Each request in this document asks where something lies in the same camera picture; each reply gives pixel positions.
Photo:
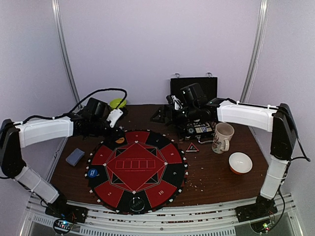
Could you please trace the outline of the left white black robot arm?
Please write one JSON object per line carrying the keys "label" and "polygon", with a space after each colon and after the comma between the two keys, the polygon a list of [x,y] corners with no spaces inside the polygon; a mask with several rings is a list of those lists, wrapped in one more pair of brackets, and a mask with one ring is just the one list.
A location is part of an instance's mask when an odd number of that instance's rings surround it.
{"label": "left white black robot arm", "polygon": [[107,103],[90,98],[78,112],[71,110],[57,117],[32,116],[22,122],[6,119],[0,129],[0,167],[4,179],[13,179],[37,195],[55,217],[84,222],[85,208],[68,204],[66,196],[29,167],[21,150],[27,146],[71,136],[104,137],[115,142],[124,137],[117,121],[126,113],[117,107],[104,116]]}

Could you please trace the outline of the right aluminium frame post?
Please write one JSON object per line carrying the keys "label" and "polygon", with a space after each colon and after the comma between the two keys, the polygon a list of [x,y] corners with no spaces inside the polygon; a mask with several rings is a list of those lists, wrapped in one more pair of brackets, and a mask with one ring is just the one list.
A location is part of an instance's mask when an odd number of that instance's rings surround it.
{"label": "right aluminium frame post", "polygon": [[266,30],[267,18],[268,18],[267,14],[268,14],[269,2],[270,2],[269,0],[260,1],[259,15],[258,15],[258,21],[257,21],[257,26],[256,26],[256,33],[255,33],[255,38],[254,38],[252,55],[251,55],[245,83],[244,83],[241,98],[240,98],[240,101],[243,103],[246,103],[249,100],[253,83],[254,83],[254,79],[256,76],[256,72],[258,69],[258,58],[259,58],[260,51],[263,47],[264,35],[265,35],[265,30]]}

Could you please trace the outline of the lime green plastic bowl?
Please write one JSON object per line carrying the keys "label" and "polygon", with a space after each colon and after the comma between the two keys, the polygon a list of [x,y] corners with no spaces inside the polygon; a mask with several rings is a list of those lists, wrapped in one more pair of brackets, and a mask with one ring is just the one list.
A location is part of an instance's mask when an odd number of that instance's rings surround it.
{"label": "lime green plastic bowl", "polygon": [[111,102],[110,102],[110,108],[113,110],[113,109],[116,109],[116,108],[124,108],[126,106],[127,102],[126,102],[126,99],[123,100],[122,98],[116,98],[116,99],[113,99]]}

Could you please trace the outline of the blue deck of cards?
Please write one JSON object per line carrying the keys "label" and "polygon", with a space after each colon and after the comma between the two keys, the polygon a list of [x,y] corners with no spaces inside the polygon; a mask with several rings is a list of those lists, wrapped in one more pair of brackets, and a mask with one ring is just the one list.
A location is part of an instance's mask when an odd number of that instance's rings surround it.
{"label": "blue deck of cards", "polygon": [[84,155],[84,151],[76,148],[65,160],[69,165],[76,166]]}

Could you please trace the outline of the left aluminium frame post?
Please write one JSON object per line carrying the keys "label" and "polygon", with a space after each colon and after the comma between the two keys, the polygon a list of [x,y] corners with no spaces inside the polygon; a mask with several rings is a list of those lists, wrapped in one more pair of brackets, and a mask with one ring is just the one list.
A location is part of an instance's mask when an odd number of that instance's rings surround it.
{"label": "left aluminium frame post", "polygon": [[70,90],[72,92],[72,95],[75,99],[75,102],[77,103],[77,102],[79,102],[80,98],[79,98],[78,90],[77,90],[77,87],[76,87],[76,84],[75,84],[75,81],[73,78],[70,60],[69,60],[69,56],[68,56],[68,52],[67,52],[67,48],[66,48],[66,41],[65,41],[65,37],[64,37],[62,18],[61,18],[61,12],[60,12],[60,3],[59,3],[59,0],[51,0],[51,4],[52,4],[52,10],[53,10],[53,16],[54,16],[54,20],[55,20],[55,25],[57,28],[57,34],[58,34],[58,38],[59,38],[59,44],[60,44],[60,48],[61,48],[62,59],[63,59],[65,71],[66,71],[66,76],[67,76],[67,79],[69,81]]}

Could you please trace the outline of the white printed ceramic mug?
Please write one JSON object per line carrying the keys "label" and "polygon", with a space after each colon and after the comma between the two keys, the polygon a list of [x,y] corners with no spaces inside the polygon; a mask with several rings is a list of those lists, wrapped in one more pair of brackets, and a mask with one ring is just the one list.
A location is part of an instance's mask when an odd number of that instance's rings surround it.
{"label": "white printed ceramic mug", "polygon": [[222,154],[229,150],[230,141],[234,135],[234,128],[228,123],[218,123],[215,127],[215,136],[212,142],[214,153]]}

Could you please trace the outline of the white orange ceramic bowl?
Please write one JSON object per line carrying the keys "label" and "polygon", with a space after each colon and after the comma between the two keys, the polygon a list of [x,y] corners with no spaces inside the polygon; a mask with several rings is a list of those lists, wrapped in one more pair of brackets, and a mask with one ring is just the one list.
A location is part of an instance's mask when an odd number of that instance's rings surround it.
{"label": "white orange ceramic bowl", "polygon": [[237,175],[243,175],[252,170],[252,160],[242,152],[231,154],[228,162],[231,171]]}

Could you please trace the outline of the black red triangular token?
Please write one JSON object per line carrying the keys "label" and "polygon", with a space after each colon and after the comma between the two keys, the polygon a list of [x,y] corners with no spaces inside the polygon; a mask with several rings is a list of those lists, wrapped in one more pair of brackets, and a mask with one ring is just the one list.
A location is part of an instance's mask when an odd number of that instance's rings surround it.
{"label": "black red triangular token", "polygon": [[196,145],[193,142],[191,142],[189,146],[187,147],[186,152],[199,152],[199,149],[196,147]]}

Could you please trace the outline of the orange big blind button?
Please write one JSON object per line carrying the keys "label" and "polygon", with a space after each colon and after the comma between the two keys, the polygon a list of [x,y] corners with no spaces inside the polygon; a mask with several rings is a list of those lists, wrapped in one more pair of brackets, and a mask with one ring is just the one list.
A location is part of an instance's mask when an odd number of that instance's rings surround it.
{"label": "orange big blind button", "polygon": [[121,138],[117,139],[115,142],[118,143],[118,144],[122,144],[122,143],[125,142],[125,138],[121,137]]}

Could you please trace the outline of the blue small blind button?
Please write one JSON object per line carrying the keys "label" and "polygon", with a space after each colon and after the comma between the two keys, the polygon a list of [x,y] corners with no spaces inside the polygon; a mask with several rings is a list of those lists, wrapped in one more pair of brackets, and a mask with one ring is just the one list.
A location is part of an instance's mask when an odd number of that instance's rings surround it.
{"label": "blue small blind button", "polygon": [[98,175],[98,170],[97,169],[89,169],[87,172],[87,177],[88,178],[95,178]]}

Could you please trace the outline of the aluminium frame post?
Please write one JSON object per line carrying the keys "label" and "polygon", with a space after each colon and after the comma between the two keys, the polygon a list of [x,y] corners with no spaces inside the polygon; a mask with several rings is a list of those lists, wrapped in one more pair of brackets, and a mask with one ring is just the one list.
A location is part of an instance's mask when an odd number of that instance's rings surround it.
{"label": "aluminium frame post", "polygon": [[66,76],[67,76],[67,79],[69,81],[70,90],[72,92],[72,95],[75,99],[75,102],[77,103],[77,102],[79,102],[80,98],[79,98],[78,90],[77,90],[77,87],[76,87],[76,84],[75,84],[75,81],[73,78],[70,60],[69,60],[69,56],[68,56],[68,52],[67,52],[67,48],[66,48],[66,41],[65,41],[65,37],[64,37],[62,18],[61,18],[61,12],[60,12],[60,3],[59,3],[59,0],[51,0],[51,4],[52,4],[52,10],[53,10],[53,16],[54,16],[54,20],[55,20],[55,25],[57,28],[57,34],[58,34],[58,38],[59,38],[59,44],[60,44],[60,48],[61,48],[62,59],[63,59],[65,71],[66,71]]}
{"label": "aluminium frame post", "polygon": [[258,58],[259,58],[260,51],[263,47],[264,35],[265,35],[265,30],[266,30],[267,18],[268,18],[267,14],[268,14],[269,2],[270,2],[269,0],[260,1],[259,15],[258,15],[258,21],[257,21],[257,26],[256,26],[256,33],[255,33],[255,38],[254,38],[252,55],[251,55],[245,83],[244,83],[241,98],[240,98],[240,101],[243,103],[246,103],[249,100],[253,83],[254,83],[254,79],[256,76],[256,72],[258,69]]}

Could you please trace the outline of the round red black poker mat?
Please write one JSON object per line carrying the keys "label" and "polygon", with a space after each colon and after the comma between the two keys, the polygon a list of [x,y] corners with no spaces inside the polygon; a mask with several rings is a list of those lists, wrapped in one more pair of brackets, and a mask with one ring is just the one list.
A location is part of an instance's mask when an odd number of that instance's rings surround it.
{"label": "round red black poker mat", "polygon": [[[85,179],[98,203],[118,214],[145,214],[172,203],[188,177],[185,153],[173,139],[152,130],[125,132],[125,142],[102,141],[87,161]],[[88,178],[89,169],[97,169]],[[145,208],[132,212],[129,201],[141,197]]]}

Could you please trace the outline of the clear round dealer button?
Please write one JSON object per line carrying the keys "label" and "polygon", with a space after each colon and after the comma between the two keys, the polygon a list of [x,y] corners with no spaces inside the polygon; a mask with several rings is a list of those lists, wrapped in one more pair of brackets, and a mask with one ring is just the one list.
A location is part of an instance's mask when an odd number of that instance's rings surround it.
{"label": "clear round dealer button", "polygon": [[145,208],[145,201],[141,197],[133,197],[129,201],[129,208],[132,212],[141,212]]}

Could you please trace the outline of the black poker chip case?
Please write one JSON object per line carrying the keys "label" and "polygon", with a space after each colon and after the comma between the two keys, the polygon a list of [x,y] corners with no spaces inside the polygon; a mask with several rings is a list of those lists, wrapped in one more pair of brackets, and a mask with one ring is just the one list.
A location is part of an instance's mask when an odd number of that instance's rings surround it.
{"label": "black poker chip case", "polygon": [[204,77],[181,77],[170,79],[171,122],[176,127],[178,138],[211,142],[216,122],[212,111],[212,99],[218,94],[218,78],[208,72]]}

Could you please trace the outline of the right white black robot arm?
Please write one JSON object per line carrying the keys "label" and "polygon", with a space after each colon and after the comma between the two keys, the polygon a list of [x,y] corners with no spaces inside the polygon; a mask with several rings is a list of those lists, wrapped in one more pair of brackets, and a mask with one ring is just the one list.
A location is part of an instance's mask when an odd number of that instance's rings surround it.
{"label": "right white black robot arm", "polygon": [[181,88],[184,101],[175,95],[167,96],[168,103],[151,116],[153,122],[174,124],[185,137],[199,138],[193,124],[214,122],[216,125],[236,123],[256,127],[272,134],[269,164],[264,184],[255,203],[235,209],[239,222],[251,221],[277,213],[274,197],[287,177],[293,160],[295,143],[299,141],[297,128],[289,106],[259,106],[234,101],[230,98],[208,100],[200,84]]}

